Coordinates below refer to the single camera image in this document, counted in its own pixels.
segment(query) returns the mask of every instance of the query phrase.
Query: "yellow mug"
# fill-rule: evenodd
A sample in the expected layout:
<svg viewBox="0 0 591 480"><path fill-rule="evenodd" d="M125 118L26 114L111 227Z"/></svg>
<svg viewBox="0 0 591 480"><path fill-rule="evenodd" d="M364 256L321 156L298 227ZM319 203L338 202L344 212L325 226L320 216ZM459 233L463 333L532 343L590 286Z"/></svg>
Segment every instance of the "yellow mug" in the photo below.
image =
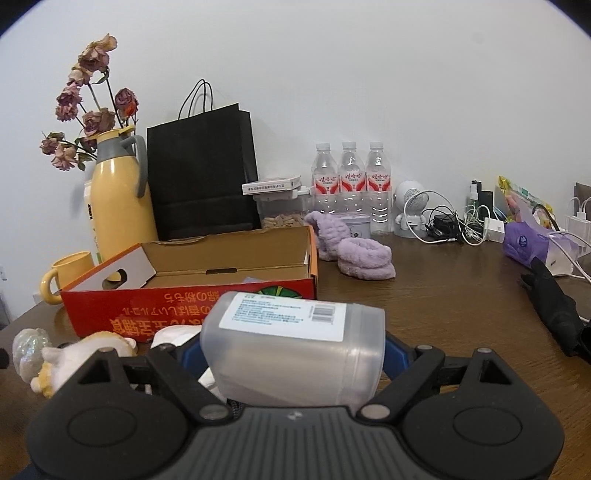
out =
<svg viewBox="0 0 591 480"><path fill-rule="evenodd" d="M52 279L56 279L57 288L69 285L77 278L84 275L86 272L95 267L92 261L92 254L90 252L78 252L76 254L68 255L60 258L51 266L51 270L43 275L39 291L41 297L49 305L57 305L61 303L61 295L51 293L50 283Z"/></svg>

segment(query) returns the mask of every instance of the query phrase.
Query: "dried rose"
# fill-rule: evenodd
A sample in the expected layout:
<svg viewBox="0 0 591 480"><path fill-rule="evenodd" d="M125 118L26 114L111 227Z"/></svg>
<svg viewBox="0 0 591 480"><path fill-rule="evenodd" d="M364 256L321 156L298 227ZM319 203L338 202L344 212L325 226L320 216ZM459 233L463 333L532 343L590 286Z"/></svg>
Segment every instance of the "dried rose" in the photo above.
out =
<svg viewBox="0 0 591 480"><path fill-rule="evenodd" d="M111 51L117 48L117 39L114 36L109 35L108 33L95 43L96 46L100 48L102 51Z"/></svg>
<svg viewBox="0 0 591 480"><path fill-rule="evenodd" d="M57 97L56 117L62 122L75 119L78 115L78 104L82 101L80 87L71 83Z"/></svg>
<svg viewBox="0 0 591 480"><path fill-rule="evenodd" d="M122 120L127 120L138 112L138 99L135 93L128 88L122 88L115 95L115 106Z"/></svg>
<svg viewBox="0 0 591 480"><path fill-rule="evenodd" d="M87 152L94 152L96 150L96 140L81 137L80 146Z"/></svg>
<svg viewBox="0 0 591 480"><path fill-rule="evenodd" d="M49 132L47 135L47 138L55 138L58 142L64 140L65 137L64 132Z"/></svg>
<svg viewBox="0 0 591 480"><path fill-rule="evenodd" d="M76 63L68 75L68 85L71 83L75 83L78 86L88 85L91 77L92 72L82 68L79 63Z"/></svg>
<svg viewBox="0 0 591 480"><path fill-rule="evenodd" d="M58 105L56 106L56 117L59 121L67 122L74 120L78 116L78 107L74 105Z"/></svg>
<svg viewBox="0 0 591 480"><path fill-rule="evenodd" d="M117 48L115 37L107 34L99 41L91 42L78 57L80 66L90 72L105 72L109 64L108 51Z"/></svg>
<svg viewBox="0 0 591 480"><path fill-rule="evenodd" d="M47 137L41 141L39 148L45 155L53 155L56 152L56 148L60 143L57 138Z"/></svg>
<svg viewBox="0 0 591 480"><path fill-rule="evenodd" d="M70 170L75 165L76 149L74 147L64 148L63 144L56 147L55 157L51 164L60 170Z"/></svg>
<svg viewBox="0 0 591 480"><path fill-rule="evenodd" d="M115 126L115 113L109 112L107 107L103 107L99 112L90 111L82 117L84 123L84 133L87 137L102 132L108 132Z"/></svg>

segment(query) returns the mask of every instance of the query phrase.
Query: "bag handle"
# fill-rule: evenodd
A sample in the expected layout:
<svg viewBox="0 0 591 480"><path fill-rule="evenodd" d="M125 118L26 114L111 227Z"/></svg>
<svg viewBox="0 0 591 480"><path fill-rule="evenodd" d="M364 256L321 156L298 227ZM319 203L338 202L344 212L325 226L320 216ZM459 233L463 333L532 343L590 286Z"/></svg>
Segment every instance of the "bag handle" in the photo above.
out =
<svg viewBox="0 0 591 480"><path fill-rule="evenodd" d="M199 90L201 89L201 87L203 87L203 112L202 113L205 113L206 98L207 98L207 87L208 86L209 86L209 111L211 112L213 110L213 90L212 90L212 84L209 83L205 79L200 79L195 84L195 86L191 89L191 91L187 95L187 98L185 98L185 101L181 105L181 109L178 111L177 120L180 120L181 119L181 114L183 113L183 108L186 105L186 103L189 101L189 98L191 98L191 95L193 95L193 98L191 99L191 103L189 104L189 111L187 113L187 117L186 118L189 118L191 116L191 110L193 109L193 102L197 98L197 95L199 94Z"/></svg>

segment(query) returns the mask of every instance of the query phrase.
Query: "white label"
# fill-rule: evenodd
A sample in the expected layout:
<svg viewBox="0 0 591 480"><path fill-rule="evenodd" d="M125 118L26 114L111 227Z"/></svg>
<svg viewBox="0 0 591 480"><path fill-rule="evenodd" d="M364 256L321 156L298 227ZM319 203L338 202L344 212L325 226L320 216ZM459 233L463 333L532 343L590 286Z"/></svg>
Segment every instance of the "white label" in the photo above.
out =
<svg viewBox="0 0 591 480"><path fill-rule="evenodd" d="M237 293L219 327L239 332L342 342L345 303Z"/></svg>
<svg viewBox="0 0 591 480"><path fill-rule="evenodd" d="M365 191L365 172L348 171L340 178L341 192L364 192Z"/></svg>
<svg viewBox="0 0 591 480"><path fill-rule="evenodd" d="M320 195L339 192L339 177L337 175L314 175L314 187Z"/></svg>
<svg viewBox="0 0 591 480"><path fill-rule="evenodd" d="M369 192L390 192L391 190L392 185L390 183L390 175L387 173L368 174Z"/></svg>

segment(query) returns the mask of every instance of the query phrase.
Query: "barcode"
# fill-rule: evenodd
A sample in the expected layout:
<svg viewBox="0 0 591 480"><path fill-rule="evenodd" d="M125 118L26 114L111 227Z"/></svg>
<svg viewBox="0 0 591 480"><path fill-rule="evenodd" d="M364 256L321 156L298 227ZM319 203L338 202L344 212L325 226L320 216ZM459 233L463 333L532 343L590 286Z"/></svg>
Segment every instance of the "barcode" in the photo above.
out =
<svg viewBox="0 0 591 480"><path fill-rule="evenodd" d="M334 306L316 306L312 312L312 322L332 323L335 317Z"/></svg>

